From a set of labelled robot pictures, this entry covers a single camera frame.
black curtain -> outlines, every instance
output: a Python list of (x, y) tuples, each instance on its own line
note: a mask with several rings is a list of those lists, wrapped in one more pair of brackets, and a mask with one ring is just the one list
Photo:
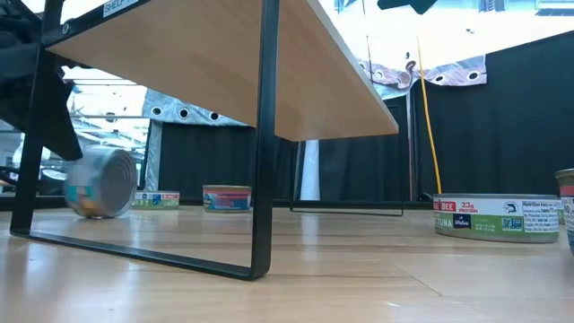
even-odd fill
[(385, 103), (395, 117), (401, 135), (319, 142), (322, 201), (409, 200), (406, 100), (401, 97)]
[[(202, 198), (203, 185), (253, 187), (255, 129), (163, 124), (161, 190)], [(275, 138), (275, 199), (288, 199), (291, 188), (292, 142)]]
[[(574, 32), (486, 56), (488, 83), (426, 83), (443, 192), (557, 194), (574, 167)], [(421, 189), (436, 192), (420, 83), (413, 87)]]

tin can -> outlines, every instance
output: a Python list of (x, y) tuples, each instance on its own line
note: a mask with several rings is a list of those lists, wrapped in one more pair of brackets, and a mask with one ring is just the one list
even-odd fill
[(570, 251), (574, 254), (574, 169), (559, 170), (556, 179), (560, 185), (560, 197), (564, 205), (564, 222)]
[(561, 201), (552, 195), (437, 194), (435, 232), (476, 240), (551, 243)]
[(132, 204), (137, 170), (128, 152), (93, 146), (67, 171), (65, 201), (87, 218), (115, 218)]
[(242, 186), (204, 185), (204, 208), (207, 212), (249, 212), (251, 188)]
[(179, 209), (179, 192), (135, 192), (132, 208), (136, 210), (177, 210)]

laminate floor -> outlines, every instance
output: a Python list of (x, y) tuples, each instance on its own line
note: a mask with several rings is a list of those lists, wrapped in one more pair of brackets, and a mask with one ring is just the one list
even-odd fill
[[(0, 321), (569, 322), (574, 258), (553, 244), (434, 233), (403, 218), (274, 211), (273, 263), (253, 283), (11, 237), (0, 214)], [(35, 230), (248, 265), (250, 215), (35, 213)]]

wooden tabletop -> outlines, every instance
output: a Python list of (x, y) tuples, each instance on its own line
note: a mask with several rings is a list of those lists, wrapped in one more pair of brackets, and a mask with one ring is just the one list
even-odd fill
[[(48, 50), (255, 126), (261, 0), (152, 0)], [(398, 125), (318, 0), (281, 1), (275, 133)]]
[[(274, 211), (271, 271), (241, 282), (10, 237), (0, 214), (0, 313), (28, 322), (570, 322), (574, 257), (559, 243), (435, 234), (403, 218)], [(35, 214), (34, 228), (179, 255), (249, 262), (250, 215), (202, 208), (85, 220)]]

nutrition label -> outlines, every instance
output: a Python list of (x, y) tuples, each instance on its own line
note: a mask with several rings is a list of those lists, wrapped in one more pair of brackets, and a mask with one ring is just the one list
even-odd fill
[(556, 216), (558, 203), (544, 201), (522, 202), (524, 232), (558, 232), (560, 226)]

